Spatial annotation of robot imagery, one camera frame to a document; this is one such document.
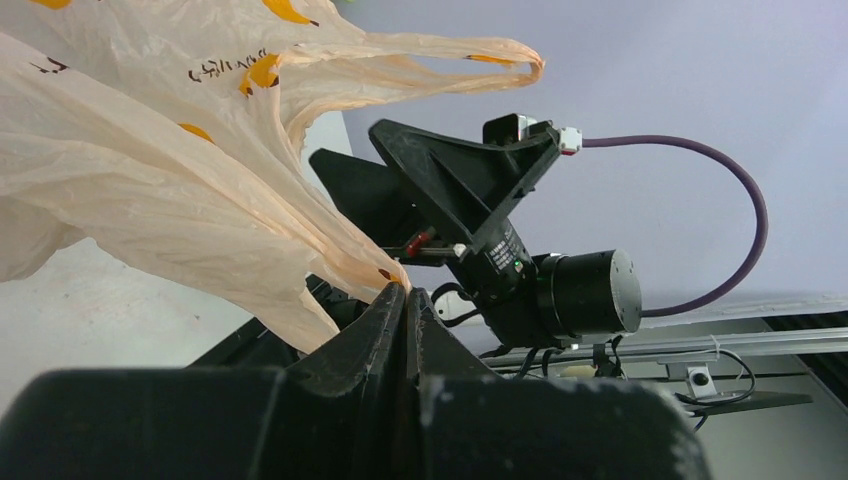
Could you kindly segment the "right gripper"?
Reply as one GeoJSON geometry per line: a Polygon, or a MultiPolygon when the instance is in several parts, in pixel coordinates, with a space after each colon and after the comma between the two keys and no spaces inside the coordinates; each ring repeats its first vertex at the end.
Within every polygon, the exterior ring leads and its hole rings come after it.
{"type": "Polygon", "coordinates": [[[550,124],[531,131],[497,145],[383,119],[368,135],[386,166],[328,149],[309,165],[336,209],[390,257],[426,267],[450,259],[455,279],[431,299],[455,293],[474,308],[448,326],[479,315],[506,349],[636,332],[642,295],[625,251],[532,255],[510,225],[488,240],[561,155],[550,124]]]}

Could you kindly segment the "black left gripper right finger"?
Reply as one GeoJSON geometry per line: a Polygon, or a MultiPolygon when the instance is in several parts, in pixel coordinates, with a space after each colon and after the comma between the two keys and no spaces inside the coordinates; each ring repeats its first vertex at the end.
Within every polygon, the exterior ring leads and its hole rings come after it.
{"type": "Polygon", "coordinates": [[[417,479],[708,479],[701,442],[671,395],[647,383],[508,379],[438,318],[406,307],[417,479]]]}

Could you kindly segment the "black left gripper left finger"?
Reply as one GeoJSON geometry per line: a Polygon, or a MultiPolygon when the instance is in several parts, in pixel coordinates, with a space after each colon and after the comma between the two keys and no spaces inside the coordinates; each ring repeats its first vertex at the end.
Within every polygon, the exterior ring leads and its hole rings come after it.
{"type": "Polygon", "coordinates": [[[403,479],[407,294],[286,369],[56,370],[1,421],[5,479],[403,479]]]}

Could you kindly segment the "translucent orange plastic bag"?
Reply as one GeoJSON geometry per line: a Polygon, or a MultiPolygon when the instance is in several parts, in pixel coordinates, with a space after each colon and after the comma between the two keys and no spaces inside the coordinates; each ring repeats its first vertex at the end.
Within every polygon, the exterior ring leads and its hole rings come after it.
{"type": "Polygon", "coordinates": [[[539,80],[506,38],[369,33],[329,1],[5,1],[1,278],[90,238],[312,352],[315,274],[365,302],[404,268],[304,176],[322,114],[539,80]]]}

